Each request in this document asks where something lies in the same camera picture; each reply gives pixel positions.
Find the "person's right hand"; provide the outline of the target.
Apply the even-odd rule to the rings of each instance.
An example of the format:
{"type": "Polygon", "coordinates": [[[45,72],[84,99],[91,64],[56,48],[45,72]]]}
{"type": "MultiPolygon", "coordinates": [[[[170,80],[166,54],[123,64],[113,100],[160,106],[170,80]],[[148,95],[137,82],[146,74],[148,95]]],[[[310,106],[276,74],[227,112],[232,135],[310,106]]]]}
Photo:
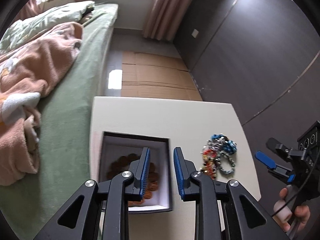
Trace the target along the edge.
{"type": "MultiPolygon", "coordinates": [[[[287,188],[281,189],[279,192],[280,198],[284,199],[284,198],[286,198],[286,195],[287,195],[287,188]]],[[[300,219],[300,225],[299,225],[297,232],[300,232],[305,228],[305,226],[310,218],[310,215],[311,215],[310,209],[307,205],[301,205],[301,206],[296,207],[295,216],[300,219]]],[[[281,222],[277,216],[273,216],[273,219],[282,228],[282,230],[284,232],[289,231],[290,224],[288,222],[281,222]]]]}

